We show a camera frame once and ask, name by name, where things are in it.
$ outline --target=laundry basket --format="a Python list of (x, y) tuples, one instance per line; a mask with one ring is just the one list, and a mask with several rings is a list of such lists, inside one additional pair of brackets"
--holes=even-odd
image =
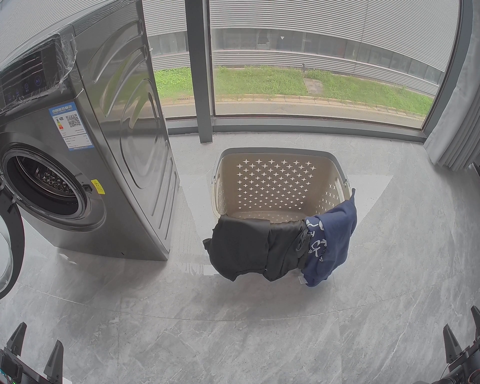
[(272, 223), (322, 214), (349, 199), (351, 189), (331, 153), (294, 148), (230, 148), (212, 177), (217, 217)]

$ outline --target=energy label sticker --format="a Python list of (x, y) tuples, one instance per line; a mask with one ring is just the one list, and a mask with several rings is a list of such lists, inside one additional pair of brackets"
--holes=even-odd
[(69, 150), (93, 148), (74, 102), (48, 110)]

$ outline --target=gray marble floor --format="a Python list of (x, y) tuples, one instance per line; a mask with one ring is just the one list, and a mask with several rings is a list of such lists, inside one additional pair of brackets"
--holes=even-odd
[[(28, 324), (22, 358), (43, 371), (58, 338), (77, 383), (413, 383), (445, 368), (442, 328), (471, 343), (480, 306), (480, 178), (433, 167), (420, 144), (320, 134), (171, 138), (181, 189), (170, 259), (52, 247), (28, 224), (24, 267), (0, 301), (0, 342)], [(346, 263), (315, 288), (218, 275), (201, 239), (210, 179), (236, 146), (332, 152), (357, 190)]]

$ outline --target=washing machine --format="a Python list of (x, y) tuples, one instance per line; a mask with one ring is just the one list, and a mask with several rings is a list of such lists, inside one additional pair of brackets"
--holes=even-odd
[(56, 247), (167, 260), (180, 181), (141, 0), (83, 10), (29, 45), (0, 63), (0, 298), (20, 272), (22, 217)]

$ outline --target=grass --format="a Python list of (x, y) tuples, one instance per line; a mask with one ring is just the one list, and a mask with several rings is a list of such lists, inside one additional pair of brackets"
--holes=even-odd
[(193, 95), (192, 73), (188, 67), (156, 71), (155, 82), (160, 98)]
[[(372, 80), (343, 76), (322, 70), (303, 73), (296, 69), (269, 66), (233, 69), (219, 67), (214, 70), (216, 95), (286, 95), (307, 96), (303, 77), (319, 80), (324, 92), (320, 97), (367, 105), (381, 105), (426, 115), (433, 98), (410, 91), (404, 87)], [(190, 68), (175, 68), (155, 72), (160, 98), (192, 96)]]
[(308, 95), (302, 72), (275, 67), (220, 67), (214, 72), (217, 95)]
[(336, 75), (328, 71), (307, 71), (306, 77), (320, 80), (324, 85), (323, 97), (350, 100), (354, 103), (383, 105), (426, 115), (433, 98), (412, 92), (404, 87)]

